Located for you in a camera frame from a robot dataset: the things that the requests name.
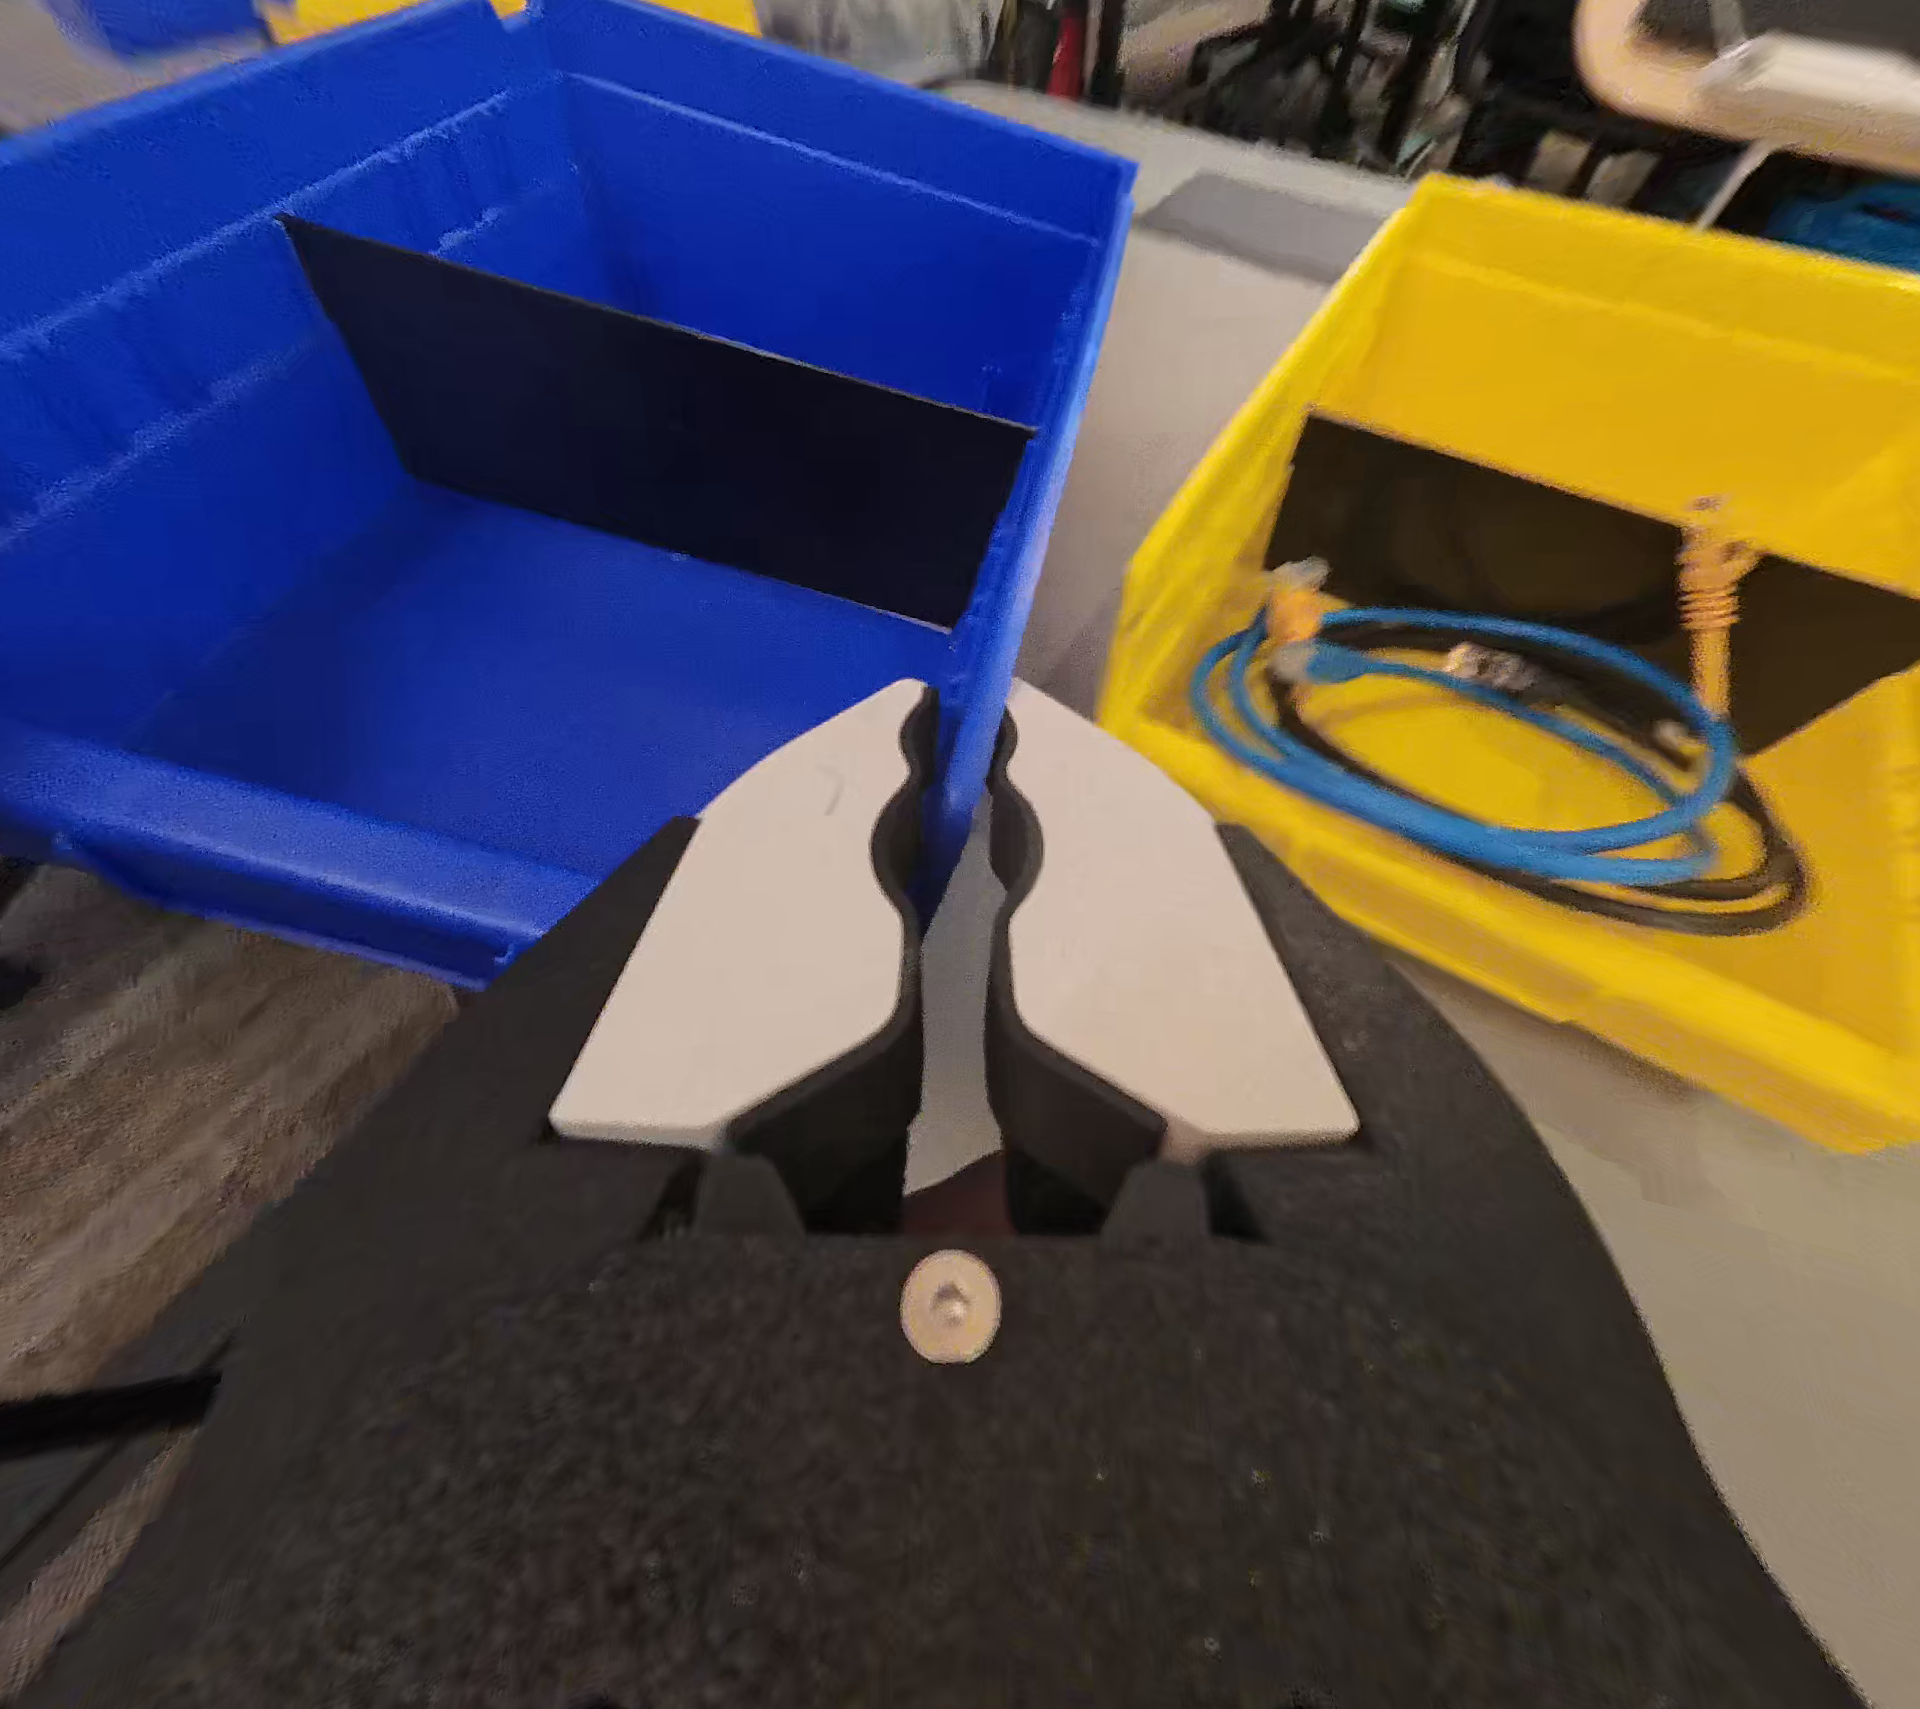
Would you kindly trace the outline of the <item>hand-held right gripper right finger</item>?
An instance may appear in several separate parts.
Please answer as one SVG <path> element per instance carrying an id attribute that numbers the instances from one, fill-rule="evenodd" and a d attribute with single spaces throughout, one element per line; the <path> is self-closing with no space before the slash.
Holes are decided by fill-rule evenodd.
<path id="1" fill-rule="evenodd" d="M 1098 1228 L 1138 1169 L 1356 1143 L 1222 826 L 1040 683 L 1004 706 L 988 875 L 987 1098 L 1017 1228 Z"/>

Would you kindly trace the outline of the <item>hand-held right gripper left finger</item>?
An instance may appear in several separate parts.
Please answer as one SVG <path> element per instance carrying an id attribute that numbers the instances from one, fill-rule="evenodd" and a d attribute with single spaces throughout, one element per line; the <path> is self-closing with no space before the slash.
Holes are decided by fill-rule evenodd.
<path id="1" fill-rule="evenodd" d="M 923 795 L 944 698 L 892 680 L 689 826 L 546 1131 L 765 1158 L 807 1228 L 892 1228 L 923 1113 Z"/>

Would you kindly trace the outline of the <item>black bin divider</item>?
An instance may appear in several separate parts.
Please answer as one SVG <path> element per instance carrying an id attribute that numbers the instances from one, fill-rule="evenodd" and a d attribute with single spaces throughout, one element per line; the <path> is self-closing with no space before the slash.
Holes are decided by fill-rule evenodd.
<path id="1" fill-rule="evenodd" d="M 1028 424 L 279 219 L 410 480 L 952 628 Z"/>
<path id="2" fill-rule="evenodd" d="M 1686 680 L 1679 551 L 1661 515 L 1306 412 L 1257 559 L 1330 559 L 1330 591 L 1348 607 L 1551 621 Z M 1906 591 L 1781 556 L 1737 581 L 1735 730 L 1747 753 L 1870 683 L 1912 698 L 1912 669 Z"/>

